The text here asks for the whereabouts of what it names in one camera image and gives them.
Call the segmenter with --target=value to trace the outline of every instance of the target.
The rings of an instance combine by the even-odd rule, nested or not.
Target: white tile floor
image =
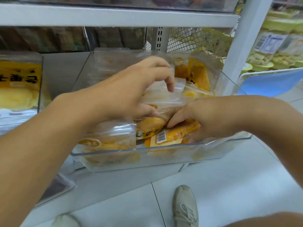
[[[290,104],[303,113],[303,99],[298,98],[288,93],[284,100],[295,100]],[[202,227],[220,227],[278,211],[303,213],[303,190],[272,150],[253,137],[221,159],[191,164],[176,175],[96,203],[73,215],[83,227],[172,227],[172,197],[176,187],[182,184],[190,186],[195,194]],[[51,223],[36,227],[50,227]]]

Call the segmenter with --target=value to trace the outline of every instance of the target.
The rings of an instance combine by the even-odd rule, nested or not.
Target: shoe
[[[197,202],[188,186],[176,189],[172,206],[176,227],[199,227]]]
[[[81,225],[72,215],[63,214],[56,217],[51,227],[81,227]]]

